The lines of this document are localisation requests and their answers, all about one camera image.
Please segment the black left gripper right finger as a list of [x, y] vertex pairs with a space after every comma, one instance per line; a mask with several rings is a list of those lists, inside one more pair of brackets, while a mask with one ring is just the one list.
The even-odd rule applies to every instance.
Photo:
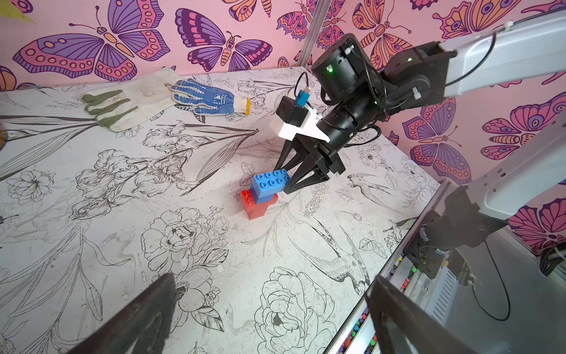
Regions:
[[473, 353], [386, 278], [377, 276], [366, 291], [382, 353]]

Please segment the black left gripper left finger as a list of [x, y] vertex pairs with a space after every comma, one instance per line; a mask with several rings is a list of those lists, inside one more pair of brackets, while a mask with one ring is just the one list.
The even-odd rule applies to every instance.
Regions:
[[71, 353], [162, 353], [175, 312], [175, 277], [164, 274]]

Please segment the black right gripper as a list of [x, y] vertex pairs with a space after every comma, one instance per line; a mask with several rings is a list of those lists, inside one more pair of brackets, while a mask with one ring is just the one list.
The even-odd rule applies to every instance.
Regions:
[[295, 193], [302, 188], [326, 182], [331, 173], [346, 170], [339, 155], [345, 148], [354, 147], [352, 140], [367, 129], [375, 129], [377, 121], [386, 118], [386, 110], [370, 94], [355, 93], [337, 104], [317, 126], [328, 135], [329, 142], [296, 135], [286, 140], [274, 170], [296, 171], [286, 183], [284, 192]]

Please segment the long blue lego brick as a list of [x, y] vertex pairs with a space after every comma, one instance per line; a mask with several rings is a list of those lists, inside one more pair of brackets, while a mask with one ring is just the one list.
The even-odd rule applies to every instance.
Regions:
[[282, 192], [289, 181], [287, 171], [282, 169], [255, 175], [251, 185], [256, 196], [263, 198]]

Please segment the long red lego brick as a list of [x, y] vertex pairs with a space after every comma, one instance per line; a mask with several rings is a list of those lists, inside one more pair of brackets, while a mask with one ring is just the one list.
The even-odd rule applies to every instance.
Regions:
[[279, 196], [274, 194], [265, 203], [257, 204], [253, 198], [252, 190], [243, 190], [240, 193], [241, 204], [250, 221], [264, 216], [268, 208], [277, 203], [278, 200]]

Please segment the small blue lego brick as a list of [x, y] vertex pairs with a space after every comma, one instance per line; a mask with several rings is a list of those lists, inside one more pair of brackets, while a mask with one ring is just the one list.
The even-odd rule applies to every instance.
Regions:
[[253, 188], [250, 189], [250, 192], [252, 194], [252, 198], [253, 198], [255, 204], [271, 203], [272, 200], [274, 200], [274, 198], [278, 196], [275, 193], [275, 194], [272, 194], [272, 195], [269, 195], [269, 196], [259, 197], [258, 193]]

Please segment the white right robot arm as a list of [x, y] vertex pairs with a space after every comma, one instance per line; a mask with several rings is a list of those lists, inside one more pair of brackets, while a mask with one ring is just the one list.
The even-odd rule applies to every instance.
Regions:
[[[564, 69], [561, 5], [489, 35], [402, 50], [381, 72], [371, 67], [360, 42], [346, 35], [312, 68], [331, 112], [320, 117], [290, 98], [277, 109], [276, 132], [284, 138], [277, 168], [294, 172], [284, 191], [291, 194], [342, 173], [339, 151], [351, 146], [362, 129], [388, 116], [421, 109], [404, 129], [409, 137], [426, 139], [434, 128], [446, 126], [453, 98]], [[467, 163], [446, 147], [422, 145], [411, 152], [417, 164], [458, 184], [446, 197], [444, 212], [421, 228], [420, 241], [407, 251], [428, 277], [434, 278], [442, 265], [439, 250], [479, 246], [523, 205], [565, 181], [565, 101], [543, 104], [524, 123], [535, 129], [535, 136], [512, 154], [500, 147], [495, 153], [499, 165], [479, 178], [471, 178]]]

